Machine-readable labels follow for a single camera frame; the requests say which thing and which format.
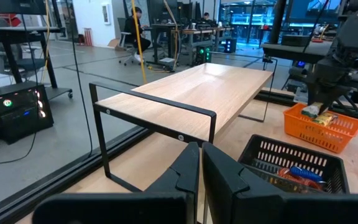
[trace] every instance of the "person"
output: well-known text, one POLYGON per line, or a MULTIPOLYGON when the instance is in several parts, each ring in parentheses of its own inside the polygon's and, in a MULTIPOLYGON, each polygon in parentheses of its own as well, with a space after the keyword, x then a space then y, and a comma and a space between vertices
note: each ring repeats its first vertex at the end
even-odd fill
POLYGON ((209 20, 209 13, 208 12, 204 13, 204 20, 206 20, 206 21, 209 20))
MULTIPOLYGON (((135 7, 135 12, 136 12, 136 16, 137 16, 137 24, 138 24, 138 30, 139 30, 139 34, 143 33, 143 27, 147 27, 147 26, 142 26, 140 24, 140 18, 142 17, 142 10, 139 7, 135 7)), ((138 48, 137 46, 137 38, 136 38, 136 24, 135 24, 135 17, 132 15, 131 17, 129 17, 126 21, 125 21, 125 28, 124 28, 124 32, 128 32, 131 33, 130 35, 127 35, 125 42, 127 43, 131 43, 134 44, 135 48, 138 48)), ((146 38, 140 37, 140 46, 142 47, 142 52, 144 52, 148 47, 150 47, 151 42, 149 40, 147 40, 146 38)), ((140 58, 140 51, 139 49, 137 49, 136 54, 134 55, 134 57, 136 58, 136 60, 138 60, 139 62, 141 62, 142 58, 140 58)))

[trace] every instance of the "office chair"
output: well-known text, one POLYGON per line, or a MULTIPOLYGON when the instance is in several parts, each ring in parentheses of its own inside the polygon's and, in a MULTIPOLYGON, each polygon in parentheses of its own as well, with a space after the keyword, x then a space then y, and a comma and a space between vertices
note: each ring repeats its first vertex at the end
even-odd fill
POLYGON ((134 56, 135 56, 137 49, 134 47, 133 44, 125 43, 125 39, 126 39, 127 35, 131 34, 128 32, 124 32, 126 18, 117 18, 117 19, 118 19, 118 24, 119 24, 119 30, 121 31, 121 39, 119 41, 119 46, 131 54, 124 61, 124 66, 127 66, 128 61, 131 61, 132 63, 134 63, 134 60, 136 60, 134 56))
MULTIPOLYGON (((9 27, 9 24, 4 20, 0 19, 0 27, 9 27)), ((42 67, 45 66, 45 59, 43 58, 35 58, 35 67, 33 64, 32 58, 23 58, 23 50, 20 44, 12 44, 11 45, 12 52, 14 58, 16 60, 17 67, 19 70, 22 70, 21 77, 26 81, 29 80, 30 77, 36 75, 42 67)), ((34 51, 39 49, 39 47, 31 47, 31 57, 34 57, 34 51)), ((6 57, 6 53, 4 50, 4 46, 0 43, 0 73, 6 75, 12 75, 10 72, 10 65, 6 57)))

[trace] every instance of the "concrete floor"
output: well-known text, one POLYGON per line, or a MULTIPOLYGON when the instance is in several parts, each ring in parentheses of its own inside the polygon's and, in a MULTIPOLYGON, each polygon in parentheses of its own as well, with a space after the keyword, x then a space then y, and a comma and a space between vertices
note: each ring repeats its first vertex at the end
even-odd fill
MULTIPOLYGON (((244 47, 238 49, 236 53, 259 57, 263 55, 263 50, 244 47)), ((52 57, 53 67, 55 68, 58 85, 60 87, 72 88, 74 98, 69 99, 67 95, 62 95, 51 100, 50 106, 55 121, 53 127, 37 133, 34 147, 25 159, 0 165, 0 201, 74 161, 80 156, 89 153, 91 149, 80 88, 75 72, 76 67, 71 43, 51 42, 50 55, 52 57)), ((118 61, 124 59, 128 53, 116 52, 113 49, 76 46, 76 55, 91 128, 92 147, 96 148, 99 144, 91 109, 88 83, 103 82, 113 86, 122 86, 131 89, 133 86, 114 80, 142 85, 141 69, 137 64, 126 67, 120 65, 118 61)), ((145 57, 146 60, 151 59, 152 52, 146 52, 145 57)), ((236 67, 248 65, 248 68, 259 70, 261 70, 263 66, 261 60, 240 56, 216 55, 213 57, 212 62, 236 67)), ((273 84, 274 88, 281 89, 285 83, 290 63, 291 61, 289 60, 279 60, 273 84)), ((177 72, 187 68, 188 67, 178 67, 177 72)), ((267 70, 272 71, 273 69, 273 65, 267 67, 267 70)), ((171 73, 153 73, 146 69, 148 82, 158 80, 167 75, 171 75, 171 73)), ((9 83, 9 77, 0 75, 0 84, 8 85, 9 83)), ((111 90, 98 91, 100 98, 107 98, 115 94, 117 93, 111 90)), ((106 140, 113 139, 134 127, 132 124, 111 116, 103 115, 102 119, 106 140)), ((32 140, 33 136, 27 136, 9 146, 5 142, 0 141, 0 162, 10 161, 26 154, 30 149, 32 140)))

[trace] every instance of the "snack package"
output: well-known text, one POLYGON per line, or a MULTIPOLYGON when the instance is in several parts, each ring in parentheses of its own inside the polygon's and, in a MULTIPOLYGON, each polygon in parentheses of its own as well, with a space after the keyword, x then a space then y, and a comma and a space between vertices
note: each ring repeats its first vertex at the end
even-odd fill
POLYGON ((315 102, 312 105, 303 108, 301 113, 309 118, 317 118, 322 105, 323 103, 315 102))
POLYGON ((329 126, 332 124, 335 120, 338 119, 338 116, 336 114, 330 113, 330 112, 324 112, 320 116, 318 116, 316 119, 313 120, 313 122, 323 125, 324 127, 329 126))

